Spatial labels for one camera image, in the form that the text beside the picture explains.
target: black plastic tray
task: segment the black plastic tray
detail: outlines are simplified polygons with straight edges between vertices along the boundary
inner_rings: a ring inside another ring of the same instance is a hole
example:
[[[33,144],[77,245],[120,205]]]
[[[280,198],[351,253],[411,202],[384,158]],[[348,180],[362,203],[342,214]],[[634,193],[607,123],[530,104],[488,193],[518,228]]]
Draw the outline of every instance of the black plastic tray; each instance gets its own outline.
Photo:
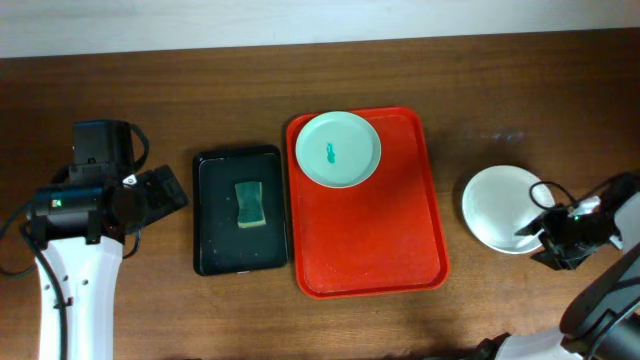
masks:
[[[193,267],[203,276],[284,266],[287,227],[276,146],[204,152],[193,159]],[[266,225],[241,229],[235,184],[262,182]]]

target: plate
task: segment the plate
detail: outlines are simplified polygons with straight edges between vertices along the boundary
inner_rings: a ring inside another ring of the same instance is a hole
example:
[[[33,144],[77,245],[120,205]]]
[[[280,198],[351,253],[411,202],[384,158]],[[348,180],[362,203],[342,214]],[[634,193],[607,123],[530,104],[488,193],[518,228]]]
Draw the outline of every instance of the plate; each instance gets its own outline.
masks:
[[[296,141],[296,159],[314,182],[347,188],[365,181],[378,167],[380,138],[358,115],[332,111],[307,123]]]
[[[539,248],[537,235],[515,235],[543,211],[529,198],[529,188],[538,181],[532,173],[507,165],[476,174],[462,195],[462,213],[471,232],[488,247],[507,254]],[[533,195],[544,206],[555,204],[545,185],[537,186]]]

